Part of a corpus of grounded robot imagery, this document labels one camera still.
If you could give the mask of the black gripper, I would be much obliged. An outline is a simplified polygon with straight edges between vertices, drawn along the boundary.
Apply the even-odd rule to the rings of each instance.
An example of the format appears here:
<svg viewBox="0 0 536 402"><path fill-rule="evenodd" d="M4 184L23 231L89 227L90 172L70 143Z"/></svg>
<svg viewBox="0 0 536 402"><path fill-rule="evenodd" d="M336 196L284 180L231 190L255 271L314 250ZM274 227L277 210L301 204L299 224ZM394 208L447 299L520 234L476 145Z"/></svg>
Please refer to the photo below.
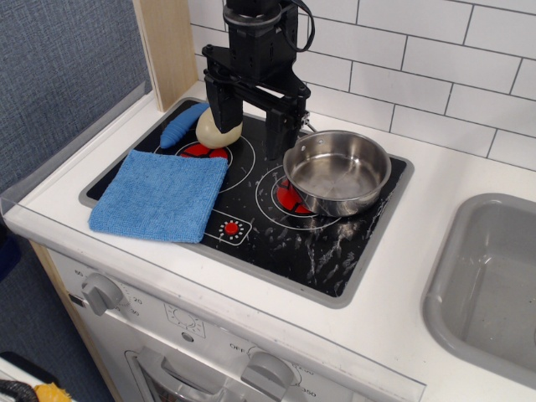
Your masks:
<svg viewBox="0 0 536 402"><path fill-rule="evenodd" d="M243 103L266 112L265 154L276 160L296 142L302 128L302 110L311 95L293 71L299 53L312 39L298 46L297 16L225 16L227 47L208 44L207 99L220 131L230 131L243 121Z"/></svg>

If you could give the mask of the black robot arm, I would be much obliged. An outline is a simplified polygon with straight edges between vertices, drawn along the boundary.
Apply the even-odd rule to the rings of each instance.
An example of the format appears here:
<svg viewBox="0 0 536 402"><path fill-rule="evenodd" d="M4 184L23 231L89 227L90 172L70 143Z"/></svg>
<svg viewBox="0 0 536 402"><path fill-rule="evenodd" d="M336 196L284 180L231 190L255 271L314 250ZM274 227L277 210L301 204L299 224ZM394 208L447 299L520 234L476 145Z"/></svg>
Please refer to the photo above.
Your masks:
<svg viewBox="0 0 536 402"><path fill-rule="evenodd" d="M223 18L229 46L208 44L204 81L214 123L226 133L243 121L243 104L266 113L265 154L281 157L293 147L308 116L311 91L293 71L302 1L228 1Z"/></svg>

